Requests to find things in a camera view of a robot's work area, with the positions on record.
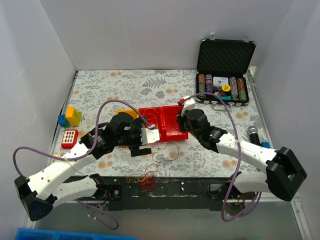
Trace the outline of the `yellow plastic bin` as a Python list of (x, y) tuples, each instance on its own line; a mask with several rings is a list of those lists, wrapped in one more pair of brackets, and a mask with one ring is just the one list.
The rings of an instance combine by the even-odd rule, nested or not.
[(138, 114), (134, 110), (119, 110), (116, 112), (118, 117), (118, 126), (116, 133), (119, 135), (119, 143), (128, 148), (135, 148), (139, 143), (138, 138)]

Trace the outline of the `red double plastic bin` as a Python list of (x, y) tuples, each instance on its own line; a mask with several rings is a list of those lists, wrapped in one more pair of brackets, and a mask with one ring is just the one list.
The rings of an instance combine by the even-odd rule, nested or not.
[(160, 143), (184, 141), (189, 138), (188, 132), (180, 132), (177, 115), (182, 107), (166, 105), (157, 107), (139, 108), (139, 113), (159, 130)]

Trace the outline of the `colourful wire ball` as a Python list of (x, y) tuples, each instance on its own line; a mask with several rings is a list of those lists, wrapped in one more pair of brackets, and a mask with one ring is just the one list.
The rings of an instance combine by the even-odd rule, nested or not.
[(157, 187), (157, 173), (162, 166), (159, 163), (151, 163), (145, 168), (144, 172), (127, 176), (126, 183), (137, 183), (143, 192), (151, 192)]

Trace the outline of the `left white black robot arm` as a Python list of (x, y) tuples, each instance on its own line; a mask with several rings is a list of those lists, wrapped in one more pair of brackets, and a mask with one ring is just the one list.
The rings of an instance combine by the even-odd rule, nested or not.
[(145, 126), (145, 117), (133, 118), (125, 112), (112, 117), (110, 122), (100, 123), (84, 135), (62, 160), (29, 177), (19, 176), (14, 180), (17, 195), (31, 221), (47, 216), (54, 207), (79, 198), (95, 200), (116, 199), (120, 187), (108, 186), (99, 174), (86, 175), (80, 180), (68, 181), (75, 173), (99, 158), (111, 153), (115, 147), (126, 146), (133, 157), (151, 153), (147, 144), (160, 139), (159, 130)]

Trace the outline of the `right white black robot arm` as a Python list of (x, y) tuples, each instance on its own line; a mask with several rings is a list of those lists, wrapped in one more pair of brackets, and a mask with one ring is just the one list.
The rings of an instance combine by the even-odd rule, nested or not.
[(240, 157), (241, 160), (258, 169), (257, 172), (237, 171), (218, 193), (237, 199), (244, 193), (272, 193), (277, 198), (290, 202), (307, 173), (293, 151), (287, 147), (280, 150), (265, 148), (247, 141), (236, 141), (226, 130), (210, 125), (201, 109), (180, 110), (177, 115), (180, 131), (189, 132), (207, 150)]

